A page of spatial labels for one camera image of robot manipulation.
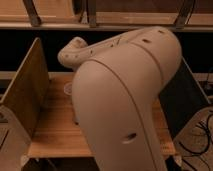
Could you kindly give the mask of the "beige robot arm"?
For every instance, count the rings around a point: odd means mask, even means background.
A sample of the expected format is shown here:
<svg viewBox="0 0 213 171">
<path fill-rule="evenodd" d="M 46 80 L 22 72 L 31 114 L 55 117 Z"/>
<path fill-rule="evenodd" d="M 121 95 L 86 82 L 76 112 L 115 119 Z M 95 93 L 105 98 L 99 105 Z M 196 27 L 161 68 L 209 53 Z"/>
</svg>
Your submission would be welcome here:
<svg viewBox="0 0 213 171">
<path fill-rule="evenodd" d="M 72 103 L 100 171 L 167 171 L 152 104 L 182 60 L 166 28 L 129 31 L 88 45 L 72 39 L 58 61 L 76 71 Z"/>
</svg>

